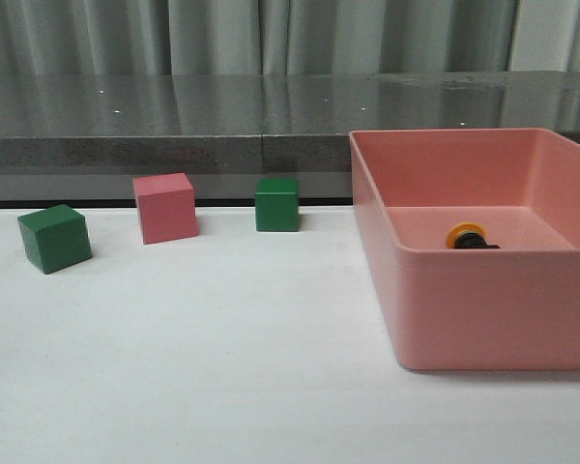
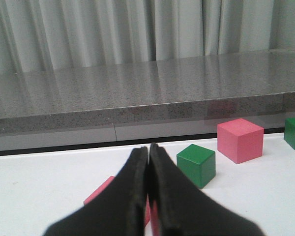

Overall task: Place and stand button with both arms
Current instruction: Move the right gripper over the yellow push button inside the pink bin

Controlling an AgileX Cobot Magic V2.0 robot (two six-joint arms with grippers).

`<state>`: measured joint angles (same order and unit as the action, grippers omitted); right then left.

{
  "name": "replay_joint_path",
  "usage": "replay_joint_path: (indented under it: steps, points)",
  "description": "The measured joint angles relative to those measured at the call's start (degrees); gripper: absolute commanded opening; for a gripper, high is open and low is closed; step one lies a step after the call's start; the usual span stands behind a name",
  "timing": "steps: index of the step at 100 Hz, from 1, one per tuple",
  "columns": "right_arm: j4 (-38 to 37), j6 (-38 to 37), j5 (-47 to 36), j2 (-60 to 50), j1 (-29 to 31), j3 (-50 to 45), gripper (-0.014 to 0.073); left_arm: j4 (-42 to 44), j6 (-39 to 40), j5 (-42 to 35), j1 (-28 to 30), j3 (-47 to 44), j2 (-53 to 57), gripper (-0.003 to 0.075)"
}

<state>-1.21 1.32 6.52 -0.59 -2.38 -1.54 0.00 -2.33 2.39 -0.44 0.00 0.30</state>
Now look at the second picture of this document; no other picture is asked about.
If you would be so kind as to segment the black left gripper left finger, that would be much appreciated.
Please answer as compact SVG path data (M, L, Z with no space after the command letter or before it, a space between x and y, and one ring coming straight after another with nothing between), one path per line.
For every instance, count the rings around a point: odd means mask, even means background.
M147 147L131 151L112 182L84 207L52 224L46 236L142 236L145 233Z

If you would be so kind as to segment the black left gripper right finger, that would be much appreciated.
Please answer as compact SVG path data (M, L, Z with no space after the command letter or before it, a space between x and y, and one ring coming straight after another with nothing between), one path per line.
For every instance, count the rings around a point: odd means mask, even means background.
M154 236L262 236L254 222L199 190L163 147L149 151L148 200Z

